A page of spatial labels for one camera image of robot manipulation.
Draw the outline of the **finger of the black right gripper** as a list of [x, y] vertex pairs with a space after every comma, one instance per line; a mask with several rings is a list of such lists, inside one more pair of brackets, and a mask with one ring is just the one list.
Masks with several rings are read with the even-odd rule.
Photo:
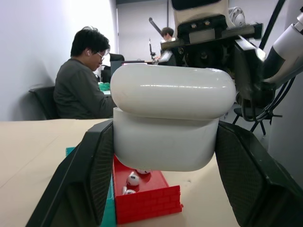
[[265, 80], [276, 74], [276, 52], [269, 55], [239, 36], [234, 43], [234, 79], [239, 103], [267, 106], [274, 99], [273, 85]]

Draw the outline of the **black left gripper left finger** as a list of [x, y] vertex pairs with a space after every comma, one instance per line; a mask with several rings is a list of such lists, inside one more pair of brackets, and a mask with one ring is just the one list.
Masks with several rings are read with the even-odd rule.
[[99, 227], [113, 158], [113, 121], [107, 120], [87, 130], [59, 164], [27, 226]]

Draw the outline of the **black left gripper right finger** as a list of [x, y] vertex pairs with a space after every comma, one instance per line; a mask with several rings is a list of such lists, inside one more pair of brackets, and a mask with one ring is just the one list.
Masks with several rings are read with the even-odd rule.
[[301, 227], [303, 190], [255, 135], [219, 122], [216, 161], [241, 227]]

